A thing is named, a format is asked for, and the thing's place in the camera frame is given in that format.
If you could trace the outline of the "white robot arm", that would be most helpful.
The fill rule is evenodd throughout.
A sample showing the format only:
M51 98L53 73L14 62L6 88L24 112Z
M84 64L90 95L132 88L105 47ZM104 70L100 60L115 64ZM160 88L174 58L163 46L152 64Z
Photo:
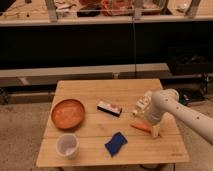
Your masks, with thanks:
M158 124L168 112L213 145L213 118L179 103L175 89L147 91L144 98L144 116L151 125Z

